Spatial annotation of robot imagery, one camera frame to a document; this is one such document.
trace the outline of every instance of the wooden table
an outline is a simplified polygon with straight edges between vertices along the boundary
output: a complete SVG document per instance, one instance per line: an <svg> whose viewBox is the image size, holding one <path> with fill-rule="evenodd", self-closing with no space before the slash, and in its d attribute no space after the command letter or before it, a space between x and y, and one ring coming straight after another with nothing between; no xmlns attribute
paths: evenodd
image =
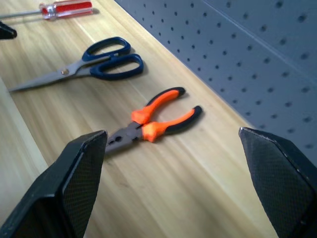
<svg viewBox="0 0 317 238"><path fill-rule="evenodd" d="M1 12L32 10L35 0L8 0ZM0 224L34 179L78 136L109 134L155 94L182 86L188 96L155 119L195 105L203 118L187 132L143 142L104 163L86 236L92 238L274 238L255 193L238 130L248 124L112 0L100 13L46 22L4 23L18 38L0 42ZM7 88L81 58L92 43L120 36L146 70L128 80L75 79L10 95Z"/></svg>

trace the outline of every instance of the screwdriver shaft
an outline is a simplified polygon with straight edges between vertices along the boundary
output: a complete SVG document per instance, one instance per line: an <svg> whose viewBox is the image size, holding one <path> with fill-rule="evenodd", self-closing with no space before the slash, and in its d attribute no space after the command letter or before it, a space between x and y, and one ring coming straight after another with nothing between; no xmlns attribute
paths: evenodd
<svg viewBox="0 0 317 238"><path fill-rule="evenodd" d="M25 12L20 12L20 13L0 15L0 19L7 19L7 18L13 18L13 17L20 17L20 16L29 16L29 15L37 15L37 14L41 14L41 13L42 13L41 10L25 11Z"/></svg>

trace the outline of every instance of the screwdriver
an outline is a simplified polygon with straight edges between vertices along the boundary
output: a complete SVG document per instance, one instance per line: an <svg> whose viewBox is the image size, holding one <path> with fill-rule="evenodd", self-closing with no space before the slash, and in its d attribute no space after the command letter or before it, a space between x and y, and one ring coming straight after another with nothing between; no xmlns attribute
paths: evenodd
<svg viewBox="0 0 317 238"><path fill-rule="evenodd" d="M41 3L39 10L0 15L0 19L41 14L45 20L56 20L61 17L92 13L93 5L90 0L64 0L55 1L52 4Z"/></svg>

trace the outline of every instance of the gray pegboard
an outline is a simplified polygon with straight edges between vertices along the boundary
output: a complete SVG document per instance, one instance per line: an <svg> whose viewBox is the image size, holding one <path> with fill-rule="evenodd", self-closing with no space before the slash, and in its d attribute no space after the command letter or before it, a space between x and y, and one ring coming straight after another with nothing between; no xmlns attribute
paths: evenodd
<svg viewBox="0 0 317 238"><path fill-rule="evenodd" d="M254 127L317 166L317 1L116 1Z"/></svg>

